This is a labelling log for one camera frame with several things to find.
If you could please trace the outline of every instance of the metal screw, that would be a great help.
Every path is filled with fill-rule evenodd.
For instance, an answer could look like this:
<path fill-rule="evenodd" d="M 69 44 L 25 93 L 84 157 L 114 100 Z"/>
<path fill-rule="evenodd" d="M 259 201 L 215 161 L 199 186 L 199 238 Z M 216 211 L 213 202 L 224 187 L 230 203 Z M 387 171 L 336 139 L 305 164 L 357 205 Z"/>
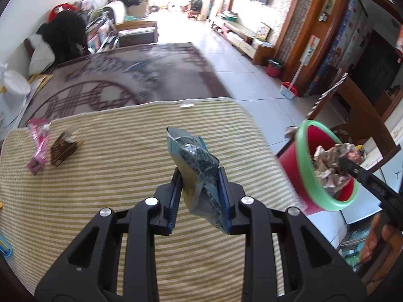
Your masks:
<path fill-rule="evenodd" d="M 156 205 L 158 203 L 158 199 L 155 197 L 146 198 L 146 205 Z"/>
<path fill-rule="evenodd" d="M 252 197 L 243 197 L 241 199 L 241 202 L 245 205 L 251 205 L 253 203 L 254 199 Z"/>
<path fill-rule="evenodd" d="M 291 216 L 297 216 L 300 213 L 300 210 L 296 207 L 291 207 L 287 211 Z"/>
<path fill-rule="evenodd" d="M 108 217 L 110 214 L 112 213 L 112 210 L 109 208 L 103 208 L 99 214 L 101 215 L 101 217 Z"/>

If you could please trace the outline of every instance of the striped tablecloth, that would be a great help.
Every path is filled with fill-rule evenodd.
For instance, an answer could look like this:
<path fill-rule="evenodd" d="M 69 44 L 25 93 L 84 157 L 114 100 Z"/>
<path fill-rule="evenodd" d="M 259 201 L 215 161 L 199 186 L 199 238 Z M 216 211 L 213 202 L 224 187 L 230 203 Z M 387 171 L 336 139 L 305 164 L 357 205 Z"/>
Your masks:
<path fill-rule="evenodd" d="M 55 259 L 101 208 L 129 209 L 170 181 L 175 164 L 166 147 L 167 126 L 203 137 L 228 179 L 243 185 L 247 195 L 274 209 L 301 207 L 261 132 L 238 103 L 221 98 L 196 100 L 190 108 L 179 104 L 155 102 L 53 121 L 51 143 L 75 124 L 84 144 L 61 166 L 48 163 L 36 177 L 26 168 L 34 152 L 29 131 L 9 133 L 0 159 L 0 233 L 14 248 L 7 261 L 29 291 L 34 292 Z M 243 236 L 221 233 L 190 215 L 181 201 L 173 235 L 156 237 L 160 299 L 239 301 L 243 262 Z M 282 278 L 281 267 L 277 271 Z"/>

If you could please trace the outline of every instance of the human hand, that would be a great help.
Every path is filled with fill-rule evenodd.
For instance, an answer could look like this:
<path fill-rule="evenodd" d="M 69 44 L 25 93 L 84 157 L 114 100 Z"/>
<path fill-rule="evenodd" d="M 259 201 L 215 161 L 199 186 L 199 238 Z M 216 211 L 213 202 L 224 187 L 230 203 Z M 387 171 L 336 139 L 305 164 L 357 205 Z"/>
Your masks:
<path fill-rule="evenodd" d="M 378 244 L 378 238 L 376 237 L 376 228 L 380 223 L 380 214 L 376 214 L 372 218 L 372 228 L 371 231 L 365 240 L 364 247 L 362 248 L 359 254 L 359 260 L 361 262 L 368 262 L 372 259 L 372 254 L 374 249 Z M 371 281 L 378 282 L 381 281 L 392 269 L 394 262 L 396 261 L 397 257 L 399 256 L 402 247 L 403 247 L 403 235 L 402 232 L 399 231 L 396 227 L 385 225 L 382 228 L 382 239 L 385 242 L 388 242 L 392 249 L 388 256 L 386 257 L 383 264 L 380 266 L 378 271 L 374 274 Z"/>

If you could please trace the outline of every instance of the crumpled packaging bag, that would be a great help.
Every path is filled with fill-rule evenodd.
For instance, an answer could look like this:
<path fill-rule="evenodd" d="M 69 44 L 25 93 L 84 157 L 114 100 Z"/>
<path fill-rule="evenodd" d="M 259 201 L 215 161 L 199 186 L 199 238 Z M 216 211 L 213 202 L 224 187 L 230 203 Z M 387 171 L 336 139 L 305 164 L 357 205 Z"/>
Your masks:
<path fill-rule="evenodd" d="M 228 234 L 217 188 L 220 161 L 208 152 L 201 137 L 172 127 L 166 131 L 168 151 L 181 172 L 183 199 L 189 212 Z"/>
<path fill-rule="evenodd" d="M 356 164 L 363 161 L 355 145 L 350 143 L 336 144 L 327 151 L 322 146 L 318 146 L 313 157 L 316 178 L 327 193 L 335 199 L 351 178 L 339 167 L 339 159 L 342 157 L 347 157 Z"/>

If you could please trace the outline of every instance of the pink plastic bag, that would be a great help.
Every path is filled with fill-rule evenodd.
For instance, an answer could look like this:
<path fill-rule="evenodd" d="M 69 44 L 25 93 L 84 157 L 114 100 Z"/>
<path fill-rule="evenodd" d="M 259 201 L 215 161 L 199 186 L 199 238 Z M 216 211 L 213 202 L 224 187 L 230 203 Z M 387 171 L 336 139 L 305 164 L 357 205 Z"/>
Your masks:
<path fill-rule="evenodd" d="M 27 167 L 34 176 L 45 167 L 50 123 L 51 120 L 49 119 L 34 118 L 28 121 L 28 128 L 35 144 L 35 153 Z"/>

